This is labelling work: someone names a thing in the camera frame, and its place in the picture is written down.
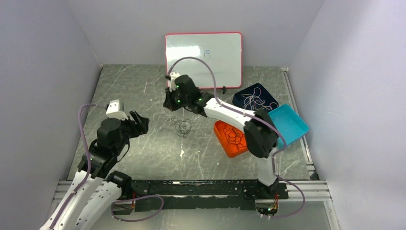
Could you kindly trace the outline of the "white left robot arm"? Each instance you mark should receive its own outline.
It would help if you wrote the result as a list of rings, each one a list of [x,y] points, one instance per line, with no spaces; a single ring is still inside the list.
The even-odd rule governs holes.
[[[118,156],[130,139],[146,134],[149,118],[136,111],[107,112],[97,137],[78,165],[71,186],[43,230],[88,230],[115,200],[133,193],[131,177],[114,171]]]

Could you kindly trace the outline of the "light blue plastic tray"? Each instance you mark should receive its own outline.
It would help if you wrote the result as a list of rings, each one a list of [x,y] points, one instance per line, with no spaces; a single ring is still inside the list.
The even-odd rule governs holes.
[[[286,146],[297,141],[310,130],[308,124],[288,105],[283,104],[268,113]]]

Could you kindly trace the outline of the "orange plastic tray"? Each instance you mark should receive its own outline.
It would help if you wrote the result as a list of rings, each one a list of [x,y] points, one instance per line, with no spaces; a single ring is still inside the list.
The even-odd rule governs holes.
[[[248,151],[244,132],[218,120],[214,124],[214,133],[229,158],[234,158]]]

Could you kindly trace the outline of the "dark navy plastic tray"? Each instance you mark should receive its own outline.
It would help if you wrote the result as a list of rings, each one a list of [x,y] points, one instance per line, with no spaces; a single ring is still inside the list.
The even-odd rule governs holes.
[[[279,107],[279,103],[270,92],[260,83],[248,86],[233,96],[232,103],[242,109],[257,111],[264,109],[270,112]]]

